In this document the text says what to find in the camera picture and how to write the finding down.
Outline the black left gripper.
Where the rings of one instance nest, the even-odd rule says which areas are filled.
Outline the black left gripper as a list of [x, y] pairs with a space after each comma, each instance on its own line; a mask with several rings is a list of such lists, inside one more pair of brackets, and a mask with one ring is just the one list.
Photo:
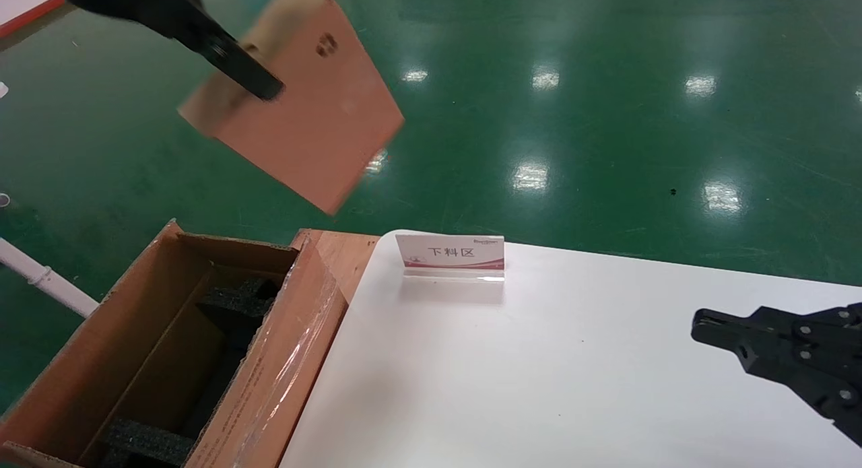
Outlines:
[[65, 0], [110, 19], [131, 21], [181, 42], [253, 96], [270, 102], [284, 89], [233, 36], [207, 14], [202, 0]]

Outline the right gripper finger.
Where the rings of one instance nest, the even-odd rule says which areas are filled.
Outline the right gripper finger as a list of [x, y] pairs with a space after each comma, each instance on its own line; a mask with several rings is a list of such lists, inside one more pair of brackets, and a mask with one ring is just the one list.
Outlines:
[[761, 306], [748, 317], [700, 309], [692, 321], [692, 339], [721, 349], [744, 340], [785, 340], [791, 345], [842, 347], [860, 351], [861, 304], [795, 314]]
[[861, 446], [860, 372], [847, 358], [823, 362], [812, 349], [757, 354], [739, 349], [737, 357], [748, 375], [780, 383], [807, 406]]

